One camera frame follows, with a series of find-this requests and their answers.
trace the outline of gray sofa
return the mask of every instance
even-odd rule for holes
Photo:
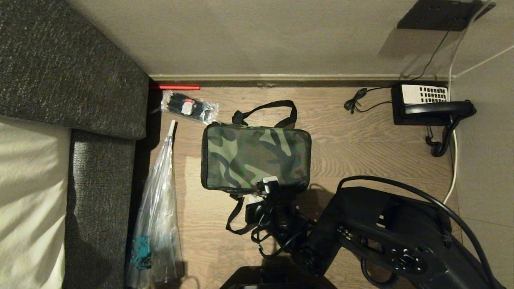
[[[0,0],[0,71],[0,116],[72,128],[63,287],[123,288],[148,76],[63,0]]]

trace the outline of telephone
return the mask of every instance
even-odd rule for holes
[[[399,83],[391,88],[393,119],[395,125],[444,126],[441,142],[432,146],[432,155],[443,156],[448,149],[451,134],[458,123],[476,113],[469,100],[449,101],[448,89],[442,86]]]

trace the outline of black strap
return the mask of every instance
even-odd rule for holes
[[[261,109],[267,109],[267,108],[270,108],[270,107],[280,107],[280,106],[286,106],[286,107],[290,107],[291,108],[291,114],[289,115],[289,117],[281,120],[279,123],[277,123],[275,125],[275,128],[285,128],[285,127],[288,127],[290,125],[292,125],[292,129],[295,127],[295,123],[296,123],[296,119],[297,119],[297,111],[296,111],[296,106],[295,106],[295,103],[290,101],[290,100],[279,100],[279,101],[274,101],[274,102],[270,102],[268,104],[264,104],[264,105],[261,105],[257,108],[255,108],[254,110],[252,111],[249,111],[247,113],[242,113],[240,111],[236,111],[234,116],[232,116],[232,123],[233,124],[243,124],[243,125],[248,125],[246,122],[245,122],[245,118],[249,117],[252,113],[258,111],[258,110],[261,110]]]
[[[237,217],[239,212],[241,212],[241,209],[243,208],[244,200],[245,200],[245,198],[243,198],[243,197],[240,197],[237,199],[237,205],[235,206],[234,210],[230,213],[230,216],[228,216],[227,227],[225,227],[227,230],[229,230],[232,233],[237,234],[237,235],[246,234],[251,229],[257,227],[257,224],[246,224],[246,226],[244,228],[241,228],[238,230],[233,230],[232,227],[230,226],[230,223],[232,223],[232,221],[235,219],[235,217]]]

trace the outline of baseboard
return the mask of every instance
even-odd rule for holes
[[[235,74],[235,75],[150,75],[158,84],[194,83],[203,87],[359,87],[388,86],[415,76],[395,74]],[[423,76],[419,81],[442,85],[445,79]]]

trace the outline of black wall mount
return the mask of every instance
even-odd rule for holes
[[[455,21],[451,31],[462,31],[483,5],[482,1],[418,0],[396,28],[447,31]],[[491,2],[475,21],[495,6],[496,3]]]

